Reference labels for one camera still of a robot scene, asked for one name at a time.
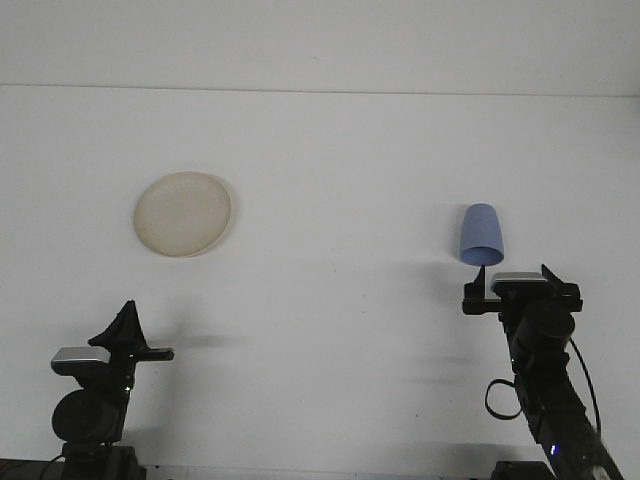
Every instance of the white plate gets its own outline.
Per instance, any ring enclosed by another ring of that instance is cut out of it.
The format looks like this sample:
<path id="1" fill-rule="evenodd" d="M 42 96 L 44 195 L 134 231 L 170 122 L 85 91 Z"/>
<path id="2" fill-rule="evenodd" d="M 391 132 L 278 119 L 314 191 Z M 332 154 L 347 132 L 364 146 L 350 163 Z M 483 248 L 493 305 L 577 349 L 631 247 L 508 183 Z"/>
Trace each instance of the white plate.
<path id="1" fill-rule="evenodd" d="M 197 255 L 220 238 L 231 218 L 231 197 L 217 177 L 199 172 L 167 175 L 138 200 L 136 234 L 170 257 Z"/>

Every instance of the paper plate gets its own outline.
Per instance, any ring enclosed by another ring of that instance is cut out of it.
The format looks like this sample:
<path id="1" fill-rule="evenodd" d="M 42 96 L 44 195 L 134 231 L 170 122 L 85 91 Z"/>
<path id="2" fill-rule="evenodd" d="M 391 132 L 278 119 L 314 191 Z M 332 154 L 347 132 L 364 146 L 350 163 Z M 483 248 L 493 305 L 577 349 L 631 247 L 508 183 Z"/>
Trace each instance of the paper plate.
<path id="1" fill-rule="evenodd" d="M 199 172 L 161 178 L 142 194 L 133 215 L 140 241 L 170 257 L 203 252 L 231 218 L 231 197 L 220 179 Z"/>

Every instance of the plastic cup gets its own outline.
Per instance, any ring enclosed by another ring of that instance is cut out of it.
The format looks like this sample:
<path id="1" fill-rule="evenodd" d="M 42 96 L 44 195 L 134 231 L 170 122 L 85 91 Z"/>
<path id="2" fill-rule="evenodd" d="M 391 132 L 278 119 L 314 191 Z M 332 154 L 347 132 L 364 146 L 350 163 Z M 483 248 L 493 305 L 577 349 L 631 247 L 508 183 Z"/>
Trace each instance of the plastic cup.
<path id="1" fill-rule="evenodd" d="M 460 259 L 475 266 L 495 265 L 504 258 L 496 210 L 486 203 L 467 208 L 460 232 Z"/>

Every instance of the white backdrop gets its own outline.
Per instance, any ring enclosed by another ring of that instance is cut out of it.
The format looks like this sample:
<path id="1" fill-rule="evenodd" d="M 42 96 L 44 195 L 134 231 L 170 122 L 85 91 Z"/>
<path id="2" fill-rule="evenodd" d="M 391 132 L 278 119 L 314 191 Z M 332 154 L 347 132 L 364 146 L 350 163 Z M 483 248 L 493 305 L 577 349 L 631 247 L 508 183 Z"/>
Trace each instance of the white backdrop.
<path id="1" fill-rule="evenodd" d="M 628 0 L 0 0 L 0 83 L 640 94 Z"/>
<path id="2" fill-rule="evenodd" d="M 0 88 L 1 454 L 59 451 L 74 382 L 48 362 L 134 298 L 176 349 L 138 368 L 125 440 L 145 463 L 488 476 L 539 458 L 524 419 L 484 412 L 509 376 L 497 319 L 460 310 L 459 222 L 484 201 L 492 272 L 545 262 L 581 285 L 604 438 L 640 471 L 639 131 L 636 99 Z M 164 258 L 133 207 L 187 169 L 227 180 L 237 215 L 212 251 Z"/>

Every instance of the cable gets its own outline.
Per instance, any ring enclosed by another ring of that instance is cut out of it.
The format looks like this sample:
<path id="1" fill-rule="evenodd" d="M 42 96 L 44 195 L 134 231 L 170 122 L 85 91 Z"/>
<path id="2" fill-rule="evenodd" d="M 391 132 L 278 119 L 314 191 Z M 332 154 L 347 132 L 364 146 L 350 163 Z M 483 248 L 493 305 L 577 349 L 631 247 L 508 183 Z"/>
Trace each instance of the cable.
<path id="1" fill-rule="evenodd" d="M 61 458 L 62 458 L 62 455 L 58 455 L 57 457 L 49 460 L 47 464 L 44 467 L 42 467 L 42 471 L 40 472 L 40 475 L 38 475 L 38 480 L 42 480 L 44 478 L 44 474 L 47 472 L 47 470 L 49 470 L 49 467 L 51 467 L 51 465 L 56 463 L 56 461 Z"/>
<path id="2" fill-rule="evenodd" d="M 582 358 L 582 354 L 580 350 L 578 350 L 578 346 L 576 342 L 573 341 L 573 338 L 570 338 L 571 346 L 576 352 L 578 356 L 578 360 L 580 360 L 580 365 L 582 365 L 582 370 L 584 370 L 584 376 L 587 378 L 587 384 L 589 385 L 589 392 L 591 393 L 591 401 L 593 402 L 593 411 L 596 415 L 596 432 L 598 432 L 598 436 L 602 434 L 602 424 L 600 423 L 600 410 L 598 409 L 598 401 L 596 400 L 596 392 L 593 389 L 593 383 L 591 383 L 591 376 L 589 375 L 589 370 L 587 370 L 587 365 L 584 363 L 584 358 Z"/>
<path id="3" fill-rule="evenodd" d="M 491 388 L 494 385 L 498 385 L 498 384 L 506 385 L 507 387 L 511 387 L 511 388 L 516 388 L 515 384 L 513 382 L 510 382 L 509 380 L 504 380 L 502 378 L 496 378 L 495 380 L 492 380 L 491 383 L 489 383 L 489 386 L 487 387 L 487 391 L 484 393 L 484 408 L 487 409 L 487 412 L 489 412 L 493 418 L 497 418 L 498 420 L 513 420 L 514 418 L 517 418 L 518 415 L 520 415 L 520 413 L 522 413 L 522 408 L 520 408 L 520 410 L 518 410 L 518 412 L 514 413 L 513 415 L 505 415 L 503 413 L 496 412 L 493 408 L 489 406 L 489 392 L 491 391 Z"/>

